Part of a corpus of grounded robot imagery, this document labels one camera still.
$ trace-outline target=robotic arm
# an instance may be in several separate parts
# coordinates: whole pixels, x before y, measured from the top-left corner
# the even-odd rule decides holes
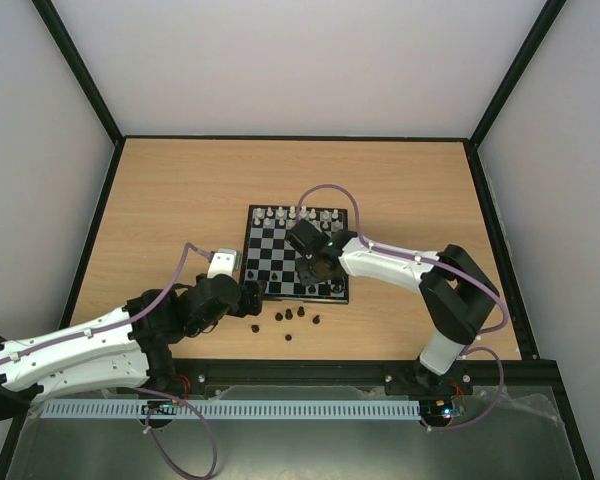
[[[169,345],[213,328],[224,315],[244,317],[262,311],[265,284],[238,285],[231,275],[239,265],[237,251],[220,249],[195,286],[174,285],[155,309],[130,325],[93,332],[141,312],[161,290],[148,290],[102,317],[48,335],[10,341],[0,337],[0,359],[12,360],[0,366],[0,420],[48,398],[89,390],[168,389],[176,376]],[[19,355],[28,347],[76,332],[84,335]]]
[[[452,265],[497,294],[495,286],[467,252],[455,245],[437,253],[370,242],[382,251],[409,253],[416,258],[410,261],[366,247],[355,232],[342,230],[329,237],[306,220],[289,230],[287,241],[302,255],[296,261],[296,269],[303,285],[352,275],[393,283],[422,295],[435,325],[417,363],[426,369],[416,372],[418,382],[425,388],[429,388],[433,380],[430,373],[444,375],[460,352],[471,345],[495,306],[495,302],[474,285],[417,260],[429,258]]]

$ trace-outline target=tabletop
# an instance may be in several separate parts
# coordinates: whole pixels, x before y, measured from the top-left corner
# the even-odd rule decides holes
[[[249,205],[295,205],[321,183],[355,196],[367,237],[416,250],[460,245],[502,292],[460,142],[128,139],[72,325],[163,288],[185,242],[242,250]],[[347,209],[355,229],[343,194],[321,190],[306,203]],[[195,284],[207,265],[190,255],[179,281]],[[421,296],[369,278],[350,278],[348,305],[304,303],[304,317],[275,320],[298,306],[267,301],[258,317],[225,316],[211,334],[171,350],[177,358],[406,360],[434,328]],[[486,325],[501,318],[494,309]],[[520,359],[511,325],[479,343]]]

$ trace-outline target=chessboard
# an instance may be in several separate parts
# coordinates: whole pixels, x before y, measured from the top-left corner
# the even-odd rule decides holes
[[[331,236],[347,229],[347,211],[284,205],[250,205],[247,216],[240,283],[246,280],[267,282],[267,300],[349,303],[349,279],[328,281],[305,287],[295,271],[300,255],[284,240],[287,230],[298,219],[306,219]]]

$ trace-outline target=ribbed metal strip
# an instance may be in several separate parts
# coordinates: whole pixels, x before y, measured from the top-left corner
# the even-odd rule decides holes
[[[211,420],[420,420],[418,402],[410,401],[190,401]],[[155,416],[196,420],[193,412],[153,400],[52,400],[42,418],[138,419],[159,406]]]

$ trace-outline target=wooden table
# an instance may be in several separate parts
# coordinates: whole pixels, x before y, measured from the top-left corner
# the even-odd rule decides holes
[[[293,205],[327,182],[353,193],[371,239],[420,250],[460,245],[502,291],[461,143],[129,139],[72,324],[162,288],[187,241],[242,250],[249,204]],[[316,192],[307,203],[353,213],[335,191]],[[190,255],[180,281],[194,284],[206,268]],[[212,334],[172,351],[180,358],[416,358],[433,330],[422,298],[367,278],[352,277],[350,285],[349,305],[305,304],[305,317],[278,322],[276,312],[299,303],[266,302],[260,316],[224,317]],[[316,314],[319,325],[311,322]],[[487,324],[500,319],[495,309]],[[259,333],[251,330],[256,324]],[[520,358],[510,326],[480,343],[503,359]]]

